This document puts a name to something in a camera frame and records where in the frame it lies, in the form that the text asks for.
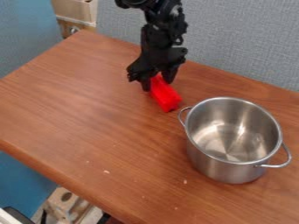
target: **pot handle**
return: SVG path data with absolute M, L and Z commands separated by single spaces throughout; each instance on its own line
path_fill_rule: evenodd
M 182 127 L 184 127 L 184 123 L 182 123 L 182 111 L 185 111 L 185 110 L 188 110 L 188 109 L 192 109 L 192 107 L 184 108 L 184 109 L 180 111 L 178 115 L 177 115 L 177 118 L 178 118 L 178 121 L 180 121 Z
M 254 167 L 265 167 L 265 168 L 282 168 L 285 167 L 292 160 L 290 151 L 288 150 L 285 144 L 282 143 L 284 152 L 286 154 L 286 161 L 282 164 L 257 164 Z

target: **wood grain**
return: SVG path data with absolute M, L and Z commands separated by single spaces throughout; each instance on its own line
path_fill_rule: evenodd
M 186 62 L 181 106 L 236 96 L 273 114 L 293 162 L 257 181 L 205 178 L 165 114 L 125 67 L 137 46 L 80 31 L 0 80 L 0 148 L 124 223 L 297 223 L 299 94 Z M 272 164 L 285 161 L 278 151 Z

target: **red object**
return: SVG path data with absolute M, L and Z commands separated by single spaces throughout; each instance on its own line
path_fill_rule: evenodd
M 176 110 L 182 100 L 172 87 L 165 83 L 160 74 L 150 79 L 150 96 L 154 98 L 164 112 Z

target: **metal pot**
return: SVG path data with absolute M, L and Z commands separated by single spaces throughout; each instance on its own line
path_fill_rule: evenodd
M 182 111 L 190 110 L 182 122 Z M 289 164 L 290 152 L 282 144 L 276 119 L 254 103 L 232 97 L 210 98 L 178 114 L 194 168 L 212 179 L 241 184 L 257 179 L 266 168 Z M 268 164 L 282 146 L 286 161 Z

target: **wooden table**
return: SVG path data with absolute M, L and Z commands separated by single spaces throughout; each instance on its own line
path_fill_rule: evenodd
M 293 161 L 245 185 L 192 169 L 177 111 L 164 113 L 125 67 L 138 47 L 81 31 L 0 80 L 0 149 L 124 223 L 299 223 L 299 94 L 186 62 L 181 106 L 236 96 L 281 124 Z M 285 161 L 280 150 L 272 164 Z

